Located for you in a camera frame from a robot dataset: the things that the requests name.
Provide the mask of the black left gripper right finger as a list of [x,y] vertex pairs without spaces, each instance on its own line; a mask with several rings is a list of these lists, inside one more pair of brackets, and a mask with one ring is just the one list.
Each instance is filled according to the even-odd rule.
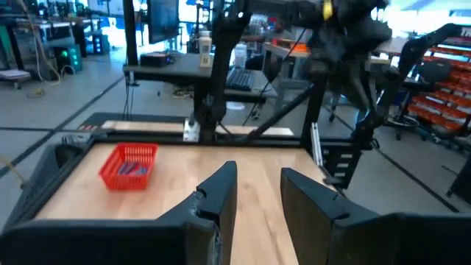
[[471,265],[471,215],[380,215],[291,169],[283,211],[299,265]]

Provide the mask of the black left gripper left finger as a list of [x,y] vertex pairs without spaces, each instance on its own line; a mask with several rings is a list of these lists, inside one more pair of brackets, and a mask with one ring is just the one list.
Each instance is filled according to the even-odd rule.
[[0,264],[228,265],[237,174],[226,162],[156,219],[25,222],[0,236]]

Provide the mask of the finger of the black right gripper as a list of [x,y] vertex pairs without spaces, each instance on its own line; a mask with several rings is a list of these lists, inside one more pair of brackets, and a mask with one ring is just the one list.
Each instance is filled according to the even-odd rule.
[[329,90],[337,96],[350,97],[350,76],[346,71],[337,71],[330,76]]
[[363,66],[349,67],[349,81],[352,87],[351,101],[362,111],[369,111],[372,106],[369,77],[370,72]]

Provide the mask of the orange box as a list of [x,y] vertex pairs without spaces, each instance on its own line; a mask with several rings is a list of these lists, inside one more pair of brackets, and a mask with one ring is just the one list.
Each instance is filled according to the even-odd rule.
[[272,45],[279,46],[288,50],[292,50],[293,52],[307,52],[308,51],[308,47],[306,46],[306,43],[296,42],[295,40],[274,39],[272,40]]

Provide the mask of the red plastic basket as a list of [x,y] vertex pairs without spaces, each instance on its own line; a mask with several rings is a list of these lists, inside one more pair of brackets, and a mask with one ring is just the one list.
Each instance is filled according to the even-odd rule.
[[[99,170],[99,176],[109,190],[145,190],[155,165],[157,151],[158,145],[153,143],[118,143]],[[148,168],[148,172],[145,175],[118,174],[124,162],[137,162],[139,166]]]

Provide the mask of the grey background table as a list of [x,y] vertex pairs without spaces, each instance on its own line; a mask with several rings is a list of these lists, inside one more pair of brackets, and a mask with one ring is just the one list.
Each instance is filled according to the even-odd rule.
[[288,48],[277,46],[270,42],[265,42],[263,48],[265,51],[264,70],[271,65],[271,62],[275,61],[272,58],[279,57],[284,60],[280,64],[280,71],[272,81],[272,86],[277,92],[274,109],[280,110],[286,102],[285,95],[289,91],[302,91],[310,85],[309,81],[300,76],[302,65],[309,57],[309,52],[299,49],[291,52]]

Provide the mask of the person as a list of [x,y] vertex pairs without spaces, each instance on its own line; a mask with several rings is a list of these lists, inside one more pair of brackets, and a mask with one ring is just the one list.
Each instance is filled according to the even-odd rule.
[[267,30],[263,37],[265,42],[272,42],[274,39],[294,40],[294,35],[286,29],[282,20],[276,20],[274,26]]

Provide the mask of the black office chair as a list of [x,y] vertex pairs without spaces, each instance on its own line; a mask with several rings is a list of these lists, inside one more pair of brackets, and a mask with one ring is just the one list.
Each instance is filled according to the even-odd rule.
[[408,110],[412,98],[434,92],[436,90],[434,85],[438,81],[445,81],[451,71],[451,63],[446,63],[444,60],[425,61],[415,66],[414,72],[418,77],[406,78],[389,109],[386,126],[394,129],[397,141],[402,139],[403,130],[411,131],[420,126],[418,115]]

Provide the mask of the orange bin rack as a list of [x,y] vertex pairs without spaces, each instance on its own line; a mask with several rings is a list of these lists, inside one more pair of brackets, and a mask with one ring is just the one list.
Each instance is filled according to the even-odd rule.
[[434,92],[414,96],[408,110],[429,130],[466,135],[471,132],[471,39],[450,38],[435,44],[418,65],[432,60],[451,63],[450,76],[438,81]]

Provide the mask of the black keyboard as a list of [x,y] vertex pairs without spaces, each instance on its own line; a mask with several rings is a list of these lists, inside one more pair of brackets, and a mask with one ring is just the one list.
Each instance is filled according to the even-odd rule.
[[226,81],[227,89],[251,91],[255,81],[255,72],[244,68],[233,68],[229,71]]

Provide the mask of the white plastic jug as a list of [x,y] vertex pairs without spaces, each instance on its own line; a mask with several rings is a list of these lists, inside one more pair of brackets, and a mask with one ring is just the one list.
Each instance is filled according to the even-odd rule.
[[234,66],[237,68],[245,68],[247,60],[247,45],[238,43],[234,48]]

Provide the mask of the black monitor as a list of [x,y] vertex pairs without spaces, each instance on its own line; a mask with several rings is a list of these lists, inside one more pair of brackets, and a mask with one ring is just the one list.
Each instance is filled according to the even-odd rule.
[[179,33],[179,0],[147,0],[149,42],[159,43]]

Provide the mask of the small black box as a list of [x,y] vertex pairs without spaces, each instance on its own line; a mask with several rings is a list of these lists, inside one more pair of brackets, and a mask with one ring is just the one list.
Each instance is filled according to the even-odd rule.
[[165,67],[173,63],[172,56],[165,52],[151,52],[140,56],[141,66]]

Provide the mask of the teal box with green light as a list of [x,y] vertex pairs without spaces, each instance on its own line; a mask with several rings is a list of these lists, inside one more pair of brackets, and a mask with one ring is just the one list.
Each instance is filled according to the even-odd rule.
[[57,46],[53,48],[57,70],[73,74],[82,70],[82,55],[77,44],[70,46]]

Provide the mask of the cluttered background workbench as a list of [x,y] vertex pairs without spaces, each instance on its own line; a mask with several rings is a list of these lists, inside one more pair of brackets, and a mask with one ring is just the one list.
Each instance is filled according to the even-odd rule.
[[0,0],[0,69],[45,81],[67,74],[57,70],[53,48],[77,44],[86,55],[87,11],[81,0]]

